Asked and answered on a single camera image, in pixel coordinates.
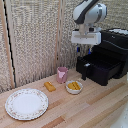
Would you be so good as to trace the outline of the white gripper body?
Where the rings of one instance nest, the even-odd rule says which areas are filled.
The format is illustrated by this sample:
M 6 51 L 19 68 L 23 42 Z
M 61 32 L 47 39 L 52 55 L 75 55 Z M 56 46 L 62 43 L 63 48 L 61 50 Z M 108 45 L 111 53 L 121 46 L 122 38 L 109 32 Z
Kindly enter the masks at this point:
M 71 42 L 77 44 L 99 45 L 101 43 L 101 33 L 88 33 L 81 35 L 78 31 L 73 31 Z

